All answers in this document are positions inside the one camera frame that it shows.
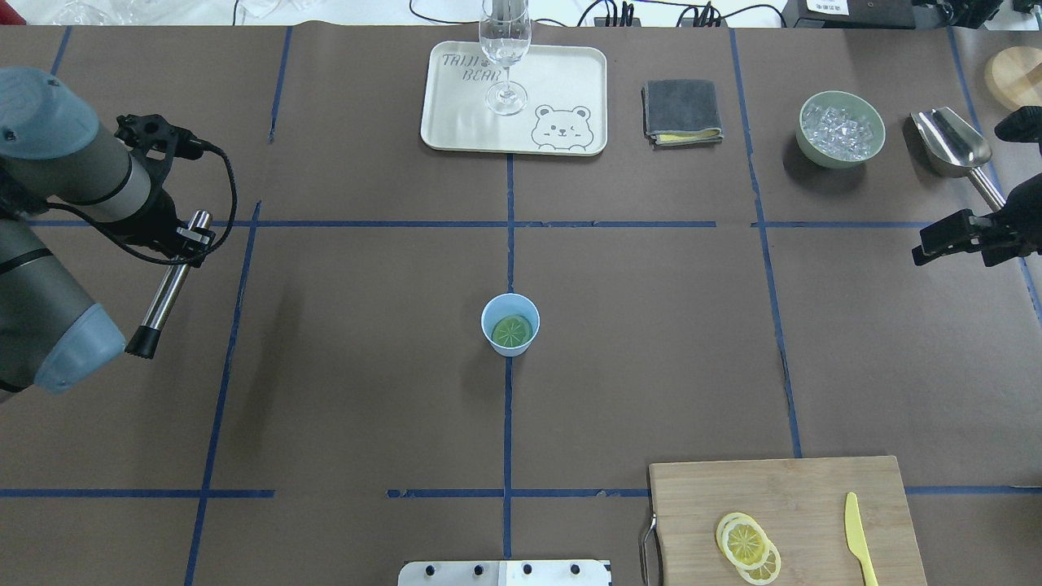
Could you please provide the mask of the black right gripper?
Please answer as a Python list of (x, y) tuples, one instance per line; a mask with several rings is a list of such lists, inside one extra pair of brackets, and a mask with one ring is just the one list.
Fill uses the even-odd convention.
[[(1006, 143), (1041, 141), (1041, 107), (1024, 105), (1011, 112), (994, 127), (994, 133)], [(995, 218), (1016, 234), (1012, 245), (1001, 248), (997, 262), (1013, 257), (1029, 257), (1040, 252), (1041, 241), (1041, 174), (1009, 191), (1004, 207)], [(923, 266), (938, 257), (958, 252), (978, 252), (997, 245), (994, 223), (986, 216), (975, 216), (971, 210), (960, 210), (919, 231), (920, 245), (912, 250), (916, 266)]]

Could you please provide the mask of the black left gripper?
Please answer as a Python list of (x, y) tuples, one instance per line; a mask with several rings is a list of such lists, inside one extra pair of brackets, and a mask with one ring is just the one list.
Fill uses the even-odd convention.
[(115, 137), (130, 148), (133, 171), (142, 170), (146, 177), (142, 203), (114, 223), (116, 238), (159, 253), (177, 252), (175, 265), (200, 267), (216, 242), (216, 233), (187, 226), (178, 218), (164, 182), (174, 158), (198, 160), (204, 155), (204, 141), (156, 114), (117, 116)]

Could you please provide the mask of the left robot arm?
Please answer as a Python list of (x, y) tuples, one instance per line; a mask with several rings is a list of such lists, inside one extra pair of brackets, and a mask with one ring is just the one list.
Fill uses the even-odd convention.
[[(1, 386), (63, 393), (127, 353), (151, 359), (187, 274), (230, 236), (208, 211), (179, 216), (166, 181), (175, 160), (230, 157), (159, 115), (119, 116), (109, 130), (52, 72), (1, 71)], [(48, 212), (96, 230), (166, 272), (131, 336), (40, 235)]]

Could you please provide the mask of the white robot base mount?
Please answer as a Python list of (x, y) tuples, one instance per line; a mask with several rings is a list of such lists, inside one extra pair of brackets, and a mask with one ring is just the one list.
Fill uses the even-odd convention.
[(611, 585), (607, 561), (596, 559), (414, 561), (398, 585)]

